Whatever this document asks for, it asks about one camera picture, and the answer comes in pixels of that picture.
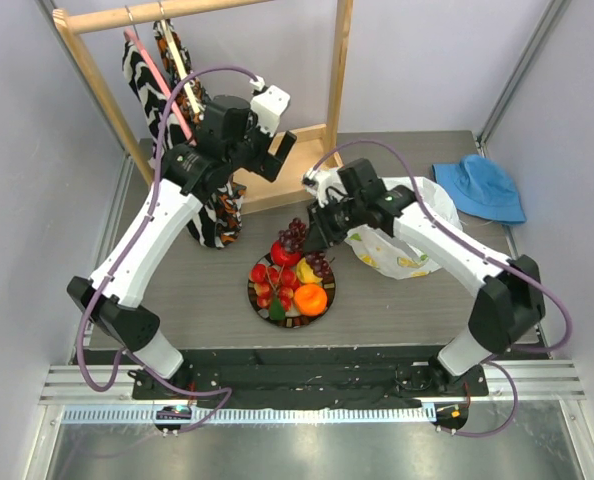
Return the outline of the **fake purple grapes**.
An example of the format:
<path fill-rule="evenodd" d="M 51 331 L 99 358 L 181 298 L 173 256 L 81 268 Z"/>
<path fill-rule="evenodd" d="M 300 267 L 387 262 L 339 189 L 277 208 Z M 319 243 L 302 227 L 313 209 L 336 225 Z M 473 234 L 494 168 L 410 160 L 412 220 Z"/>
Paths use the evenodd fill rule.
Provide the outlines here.
<path fill-rule="evenodd" d="M 285 230 L 278 233 L 278 240 L 281 246 L 290 253 L 299 252 L 302 258 L 305 258 L 307 263 L 313 269 L 314 273 L 322 280 L 332 273 L 330 263 L 325 259 L 325 254 L 322 251 L 305 253 L 303 250 L 303 243 L 306 237 L 306 224 L 299 218 L 293 218 Z"/>

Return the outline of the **fake yellow lemon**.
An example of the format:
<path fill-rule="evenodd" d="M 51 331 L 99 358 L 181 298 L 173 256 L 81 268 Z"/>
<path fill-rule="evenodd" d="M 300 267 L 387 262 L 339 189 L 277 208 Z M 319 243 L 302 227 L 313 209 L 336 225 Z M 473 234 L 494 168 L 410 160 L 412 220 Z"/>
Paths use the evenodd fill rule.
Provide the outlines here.
<path fill-rule="evenodd" d="M 322 279 L 317 276 L 305 258 L 302 258 L 295 266 L 295 273 L 302 284 L 318 284 Z"/>

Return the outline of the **fake red apple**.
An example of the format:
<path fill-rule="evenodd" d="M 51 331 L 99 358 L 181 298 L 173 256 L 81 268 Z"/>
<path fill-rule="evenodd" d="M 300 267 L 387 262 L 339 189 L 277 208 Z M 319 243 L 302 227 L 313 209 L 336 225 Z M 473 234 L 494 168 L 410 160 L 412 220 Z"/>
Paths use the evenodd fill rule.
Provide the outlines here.
<path fill-rule="evenodd" d="M 287 268 L 297 265 L 302 258 L 302 254 L 299 252 L 290 253 L 285 250 L 279 241 L 275 241 L 271 246 L 270 256 L 275 265 Z"/>

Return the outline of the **fake orange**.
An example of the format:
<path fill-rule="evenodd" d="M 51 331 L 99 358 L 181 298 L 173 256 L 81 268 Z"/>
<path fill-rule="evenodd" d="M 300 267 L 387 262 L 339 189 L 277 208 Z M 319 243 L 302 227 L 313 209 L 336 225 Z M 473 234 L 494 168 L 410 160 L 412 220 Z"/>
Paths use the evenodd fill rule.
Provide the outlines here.
<path fill-rule="evenodd" d="M 305 284 L 299 287 L 293 296 L 297 310 L 305 316 L 321 315 L 327 308 L 326 290 L 317 284 Z"/>

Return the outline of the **fake red cherry bunch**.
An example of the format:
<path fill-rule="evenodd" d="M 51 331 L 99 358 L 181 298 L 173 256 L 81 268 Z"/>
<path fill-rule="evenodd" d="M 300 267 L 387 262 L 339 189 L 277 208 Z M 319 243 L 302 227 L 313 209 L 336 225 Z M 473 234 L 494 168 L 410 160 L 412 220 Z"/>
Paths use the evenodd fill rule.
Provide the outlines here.
<path fill-rule="evenodd" d="M 299 315 L 293 296 L 300 286 L 292 269 L 257 263 L 249 273 L 249 301 L 264 320 L 288 325 L 289 318 Z"/>

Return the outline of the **white plastic bag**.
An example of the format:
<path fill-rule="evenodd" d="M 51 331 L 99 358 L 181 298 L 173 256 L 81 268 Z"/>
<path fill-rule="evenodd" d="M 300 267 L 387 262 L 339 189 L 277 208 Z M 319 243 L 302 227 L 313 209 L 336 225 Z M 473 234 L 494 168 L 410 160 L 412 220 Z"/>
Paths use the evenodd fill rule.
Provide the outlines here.
<path fill-rule="evenodd" d="M 457 209 L 448 193 L 426 177 L 416 176 L 415 182 L 427 206 L 462 231 Z M 441 269 L 424 251 L 366 225 L 351 229 L 345 243 L 360 261 L 392 279 L 422 277 Z"/>

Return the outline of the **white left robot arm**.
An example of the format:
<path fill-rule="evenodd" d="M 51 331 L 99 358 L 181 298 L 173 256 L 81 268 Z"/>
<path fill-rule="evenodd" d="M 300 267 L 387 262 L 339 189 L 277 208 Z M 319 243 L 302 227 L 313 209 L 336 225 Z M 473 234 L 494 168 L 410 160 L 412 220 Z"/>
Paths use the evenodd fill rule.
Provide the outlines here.
<path fill-rule="evenodd" d="M 182 354 L 165 338 L 157 315 L 142 306 L 145 290 L 178 234 L 240 169 L 268 182 L 278 177 L 296 137 L 283 135 L 269 150 L 290 96 L 276 86 L 251 100 L 220 95 L 206 106 L 192 144 L 160 159 L 160 177 L 108 259 L 88 278 L 73 277 L 67 292 L 86 320 L 96 323 L 150 368 L 167 398 L 190 385 Z"/>

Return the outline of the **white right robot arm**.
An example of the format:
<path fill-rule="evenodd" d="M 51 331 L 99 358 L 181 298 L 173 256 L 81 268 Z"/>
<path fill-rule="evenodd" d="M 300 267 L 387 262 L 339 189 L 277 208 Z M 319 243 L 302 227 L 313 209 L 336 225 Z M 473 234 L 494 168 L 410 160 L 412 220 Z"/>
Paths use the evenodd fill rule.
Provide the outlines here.
<path fill-rule="evenodd" d="M 537 263 L 491 250 L 428 207 L 411 181 L 386 182 L 367 159 L 339 169 L 309 169 L 302 184 L 308 206 L 305 252 L 343 242 L 367 226 L 427 254 L 473 296 L 464 329 L 428 362 L 430 386 L 442 395 L 460 388 L 480 362 L 504 353 L 545 315 Z"/>

